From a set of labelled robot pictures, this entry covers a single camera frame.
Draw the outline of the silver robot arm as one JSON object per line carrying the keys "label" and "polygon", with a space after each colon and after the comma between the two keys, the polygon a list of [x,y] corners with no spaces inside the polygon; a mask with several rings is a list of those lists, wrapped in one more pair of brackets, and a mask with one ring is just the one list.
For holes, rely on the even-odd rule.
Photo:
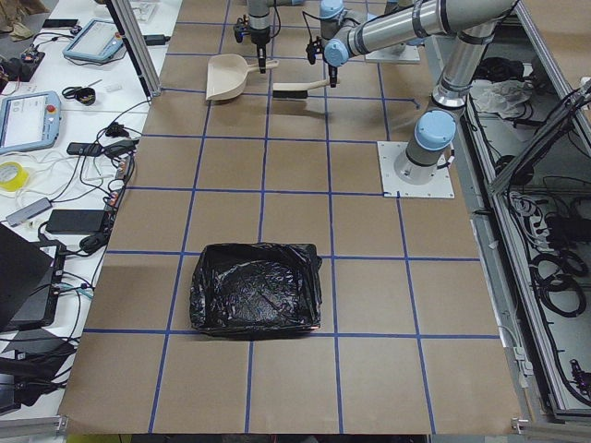
{"label": "silver robot arm", "polygon": [[393,163],[406,183],[428,183],[442,153],[456,135],[476,68],[493,41],[498,24],[509,16],[514,1],[415,1],[374,18],[362,18],[341,1],[320,4],[320,36],[308,45],[308,60],[320,57],[329,70],[330,86],[338,69],[350,59],[415,39],[448,36],[453,47],[443,62],[427,110],[416,121],[413,136]]}
{"label": "silver robot arm", "polygon": [[268,0],[252,0],[247,1],[247,13],[241,18],[238,18],[233,30],[235,40],[241,43],[245,36],[249,36],[250,40],[256,45],[257,60],[259,62],[259,70],[263,72],[266,69],[267,60],[267,44],[271,41],[271,9],[275,11],[275,15],[279,16],[278,6],[302,6],[304,1],[286,0],[286,1],[268,1]]}

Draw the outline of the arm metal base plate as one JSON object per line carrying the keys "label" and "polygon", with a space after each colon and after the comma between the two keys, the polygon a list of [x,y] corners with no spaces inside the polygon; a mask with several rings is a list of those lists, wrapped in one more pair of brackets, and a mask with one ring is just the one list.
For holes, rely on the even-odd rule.
{"label": "arm metal base plate", "polygon": [[420,63],[420,55],[416,46],[398,43],[366,54],[365,61],[368,63],[411,65]]}
{"label": "arm metal base plate", "polygon": [[382,195],[386,198],[454,198],[444,154],[435,165],[423,167],[406,156],[406,142],[378,141]]}

